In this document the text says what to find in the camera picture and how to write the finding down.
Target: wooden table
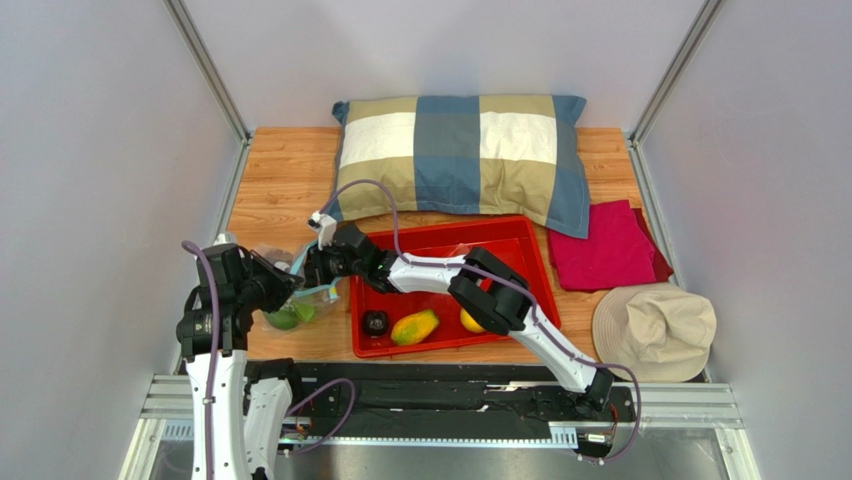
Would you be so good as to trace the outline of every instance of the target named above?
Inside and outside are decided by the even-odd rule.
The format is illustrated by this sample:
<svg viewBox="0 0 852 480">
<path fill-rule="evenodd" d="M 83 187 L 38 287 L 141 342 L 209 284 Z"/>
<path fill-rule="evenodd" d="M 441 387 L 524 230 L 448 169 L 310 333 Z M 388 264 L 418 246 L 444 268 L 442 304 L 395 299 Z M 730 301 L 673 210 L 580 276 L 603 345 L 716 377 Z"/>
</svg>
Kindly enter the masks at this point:
<svg viewBox="0 0 852 480">
<path fill-rule="evenodd" d="M 328 199 L 339 134 L 338 128 L 258 129 L 228 227 L 237 235 L 241 245 L 253 248 L 266 243 L 296 251 L 316 239 L 316 234 L 305 222 Z M 578 152 L 586 167 L 592 203 L 628 199 L 634 208 L 642 206 L 621 130 L 579 129 Z M 399 224 L 400 228 L 406 228 L 475 218 L 437 212 L 407 212 L 400 215 Z M 355 223 L 365 232 L 392 228 L 389 215 L 362 219 Z M 562 320 L 562 332 L 580 350 L 597 358 L 592 343 L 592 314 L 607 292 L 589 294 L 563 291 L 550 267 L 545 229 L 536 226 L 536 235 Z M 315 323 L 286 333 L 265 331 L 259 322 L 255 323 L 249 334 L 249 357 L 359 360 L 352 352 L 346 287 L 348 285 L 344 285 L 343 298 L 336 308 Z M 260 313 L 255 315 L 255 320 L 263 321 Z M 371 360 L 538 363 L 532 353 L 513 340 Z"/>
</svg>

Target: wall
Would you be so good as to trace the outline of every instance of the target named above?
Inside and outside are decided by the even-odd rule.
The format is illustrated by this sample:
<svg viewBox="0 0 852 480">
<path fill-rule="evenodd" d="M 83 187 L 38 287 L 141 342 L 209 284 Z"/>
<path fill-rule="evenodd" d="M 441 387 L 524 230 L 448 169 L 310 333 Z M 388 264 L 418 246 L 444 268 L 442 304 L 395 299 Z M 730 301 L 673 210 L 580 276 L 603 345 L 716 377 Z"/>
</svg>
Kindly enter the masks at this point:
<svg viewBox="0 0 852 480">
<path fill-rule="evenodd" d="M 852 4 L 727 2 L 644 144 L 764 478 L 847 478 Z"/>
<path fill-rule="evenodd" d="M 116 478 L 238 147 L 161 1 L 0 4 L 0 465 Z"/>
<path fill-rule="evenodd" d="M 341 99 L 578 94 L 632 128 L 703 2 L 187 0 L 250 128 L 333 125 Z"/>
</svg>

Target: clear plastic bag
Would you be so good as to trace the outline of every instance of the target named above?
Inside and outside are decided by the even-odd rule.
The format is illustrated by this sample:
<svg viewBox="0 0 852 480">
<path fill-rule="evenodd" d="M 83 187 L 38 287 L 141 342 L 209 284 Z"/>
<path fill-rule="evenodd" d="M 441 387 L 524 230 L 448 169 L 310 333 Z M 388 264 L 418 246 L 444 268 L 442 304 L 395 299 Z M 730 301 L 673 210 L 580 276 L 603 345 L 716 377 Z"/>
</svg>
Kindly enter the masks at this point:
<svg viewBox="0 0 852 480">
<path fill-rule="evenodd" d="M 258 245 L 254 248 L 254 251 L 272 262 L 277 268 L 304 277 L 305 252 L 314 243 L 302 247 L 295 255 L 265 244 Z M 320 285 L 311 289 L 296 291 L 277 312 L 263 312 L 263 318 L 266 321 L 261 322 L 261 329 L 287 332 L 322 318 L 340 299 L 337 292 L 338 280 L 335 279 L 330 285 Z"/>
</svg>

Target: beige bucket hat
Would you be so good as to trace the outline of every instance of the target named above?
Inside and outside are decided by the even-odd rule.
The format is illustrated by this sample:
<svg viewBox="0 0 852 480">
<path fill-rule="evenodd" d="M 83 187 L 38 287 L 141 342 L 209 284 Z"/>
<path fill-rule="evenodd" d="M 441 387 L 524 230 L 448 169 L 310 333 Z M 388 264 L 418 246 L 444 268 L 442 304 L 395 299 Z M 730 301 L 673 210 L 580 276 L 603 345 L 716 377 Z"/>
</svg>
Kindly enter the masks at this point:
<svg viewBox="0 0 852 480">
<path fill-rule="evenodd" d="M 615 288 L 592 321 L 601 361 L 629 367 L 640 382 L 692 379 L 707 364 L 715 334 L 710 301 L 670 283 Z"/>
</svg>

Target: mango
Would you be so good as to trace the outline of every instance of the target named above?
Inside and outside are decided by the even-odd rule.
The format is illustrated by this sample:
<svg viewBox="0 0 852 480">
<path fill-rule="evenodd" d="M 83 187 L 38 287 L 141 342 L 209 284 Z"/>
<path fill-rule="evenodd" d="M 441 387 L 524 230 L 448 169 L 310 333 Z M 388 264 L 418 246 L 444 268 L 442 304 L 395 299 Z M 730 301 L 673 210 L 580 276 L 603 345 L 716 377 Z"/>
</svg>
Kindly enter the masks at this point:
<svg viewBox="0 0 852 480">
<path fill-rule="evenodd" d="M 471 317 L 470 314 L 467 313 L 467 310 L 465 310 L 463 308 L 462 308 L 460 318 L 461 318 L 462 326 L 464 326 L 464 328 L 466 328 L 469 332 L 482 333 L 482 332 L 485 331 L 485 329 L 482 328 L 481 325 L 476 323 L 476 320 L 474 320 L 473 317 Z"/>
<path fill-rule="evenodd" d="M 431 309 L 412 313 L 396 322 L 391 330 L 391 340 L 399 346 L 416 345 L 425 340 L 440 324 L 441 321 Z"/>
</svg>

